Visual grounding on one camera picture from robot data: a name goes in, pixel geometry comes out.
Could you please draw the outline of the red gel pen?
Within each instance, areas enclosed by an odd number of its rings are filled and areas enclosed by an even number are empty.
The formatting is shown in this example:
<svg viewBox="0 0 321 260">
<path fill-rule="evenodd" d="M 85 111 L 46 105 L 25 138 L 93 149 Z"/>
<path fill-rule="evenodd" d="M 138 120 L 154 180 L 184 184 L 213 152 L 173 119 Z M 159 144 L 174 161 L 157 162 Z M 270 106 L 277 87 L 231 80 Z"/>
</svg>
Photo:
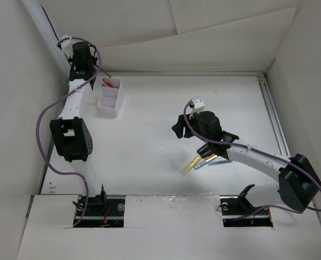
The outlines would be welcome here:
<svg viewBox="0 0 321 260">
<path fill-rule="evenodd" d="M 102 79 L 102 83 L 103 83 L 103 84 L 106 84 L 106 85 L 109 85 L 111 88 L 114 87 L 113 84 L 110 83 L 110 82 L 108 82 L 105 78 Z"/>
</svg>

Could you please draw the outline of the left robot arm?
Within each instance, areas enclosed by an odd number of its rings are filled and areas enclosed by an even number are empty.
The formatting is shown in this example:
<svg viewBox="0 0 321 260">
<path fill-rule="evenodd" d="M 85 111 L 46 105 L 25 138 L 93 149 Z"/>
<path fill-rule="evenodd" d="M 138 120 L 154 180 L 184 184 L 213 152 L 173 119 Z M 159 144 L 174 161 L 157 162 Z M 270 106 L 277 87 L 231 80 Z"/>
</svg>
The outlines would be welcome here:
<svg viewBox="0 0 321 260">
<path fill-rule="evenodd" d="M 57 119 L 50 122 L 50 131 L 59 156 L 69 162 L 73 170 L 80 173 L 88 186 L 88 194 L 83 203 L 96 215 L 106 212 L 108 202 L 106 192 L 98 179 L 89 156 L 93 152 L 93 138 L 84 122 L 88 98 L 96 80 L 95 72 L 98 58 L 91 53 L 92 44 L 88 42 L 61 43 L 68 51 L 69 96 Z"/>
</svg>

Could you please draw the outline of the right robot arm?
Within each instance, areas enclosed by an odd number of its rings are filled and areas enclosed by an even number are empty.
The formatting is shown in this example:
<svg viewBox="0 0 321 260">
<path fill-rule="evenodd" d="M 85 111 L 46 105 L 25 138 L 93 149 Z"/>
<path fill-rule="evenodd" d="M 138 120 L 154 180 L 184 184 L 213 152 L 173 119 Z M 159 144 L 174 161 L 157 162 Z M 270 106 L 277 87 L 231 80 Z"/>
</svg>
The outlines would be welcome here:
<svg viewBox="0 0 321 260">
<path fill-rule="evenodd" d="M 282 202 L 295 212 L 304 212 L 321 191 L 321 181 L 307 157 L 296 154 L 281 157 L 259 150 L 237 135 L 222 130 L 218 117 L 204 111 L 194 116 L 180 115 L 171 128 L 180 138 L 197 137 L 204 145 L 197 150 L 201 158 L 212 154 L 247 165 L 273 178 Z"/>
</svg>

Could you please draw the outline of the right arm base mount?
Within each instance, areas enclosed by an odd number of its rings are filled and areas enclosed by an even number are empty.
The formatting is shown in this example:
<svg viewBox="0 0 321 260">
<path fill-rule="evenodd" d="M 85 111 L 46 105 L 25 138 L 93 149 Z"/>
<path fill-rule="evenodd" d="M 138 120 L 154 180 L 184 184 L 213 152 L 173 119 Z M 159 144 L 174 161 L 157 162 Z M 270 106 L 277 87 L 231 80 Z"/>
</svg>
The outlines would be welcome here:
<svg viewBox="0 0 321 260">
<path fill-rule="evenodd" d="M 253 206 L 246 198 L 254 186 L 254 184 L 246 186 L 237 195 L 220 196 L 220 204 L 216 210 L 222 214 L 224 228 L 273 227 L 269 208 L 252 214 L 261 208 Z"/>
</svg>

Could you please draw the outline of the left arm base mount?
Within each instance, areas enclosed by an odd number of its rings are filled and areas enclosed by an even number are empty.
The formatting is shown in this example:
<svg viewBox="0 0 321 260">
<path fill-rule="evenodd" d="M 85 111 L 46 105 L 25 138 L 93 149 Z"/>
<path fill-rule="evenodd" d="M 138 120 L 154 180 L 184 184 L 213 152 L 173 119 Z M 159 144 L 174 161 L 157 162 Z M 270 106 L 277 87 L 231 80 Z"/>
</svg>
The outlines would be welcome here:
<svg viewBox="0 0 321 260">
<path fill-rule="evenodd" d="M 73 226 L 75 228 L 123 228 L 125 213 L 125 196 L 108 196 L 105 200 L 96 196 L 88 199 L 84 212 L 86 197 L 73 202 L 76 207 Z"/>
</svg>

